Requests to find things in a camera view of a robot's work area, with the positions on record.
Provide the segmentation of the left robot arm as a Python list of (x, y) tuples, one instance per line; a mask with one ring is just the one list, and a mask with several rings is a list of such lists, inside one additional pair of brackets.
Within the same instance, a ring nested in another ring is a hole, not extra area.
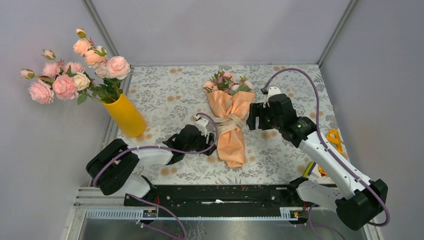
[(173, 165), (186, 155), (211, 155), (217, 148), (216, 135), (204, 126), (187, 124), (179, 133), (159, 145), (129, 147), (117, 138), (93, 157), (85, 170), (92, 185), (105, 196), (130, 193), (144, 206), (155, 200), (153, 186), (144, 176), (136, 177), (135, 168), (149, 165)]

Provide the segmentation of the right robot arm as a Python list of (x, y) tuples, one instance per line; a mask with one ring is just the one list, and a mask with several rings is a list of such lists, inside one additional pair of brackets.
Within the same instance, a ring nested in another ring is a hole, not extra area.
[(344, 159), (310, 118), (297, 116), (291, 99), (285, 94), (250, 104), (246, 123), (250, 130), (277, 130), (283, 139), (323, 168), (337, 186), (333, 189), (299, 177), (289, 183), (292, 189), (286, 193), (291, 205), (317, 204), (335, 212), (344, 225), (354, 231), (384, 211), (387, 184), (381, 179), (370, 179)]

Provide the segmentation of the cream printed ribbon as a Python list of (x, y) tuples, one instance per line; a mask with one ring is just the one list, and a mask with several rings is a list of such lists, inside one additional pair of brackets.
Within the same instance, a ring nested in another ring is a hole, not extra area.
[(215, 117), (214, 122), (217, 124), (217, 135), (220, 136), (224, 133), (230, 132), (237, 128), (243, 129), (245, 124), (235, 114), (229, 114), (227, 117)]

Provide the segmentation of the orange paper bouquet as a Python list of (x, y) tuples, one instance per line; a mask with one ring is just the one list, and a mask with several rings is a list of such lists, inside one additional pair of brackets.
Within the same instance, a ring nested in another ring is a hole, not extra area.
[(242, 167), (246, 157), (243, 119), (256, 96), (252, 84), (245, 76), (218, 71), (202, 88), (218, 125), (218, 157), (229, 168)]

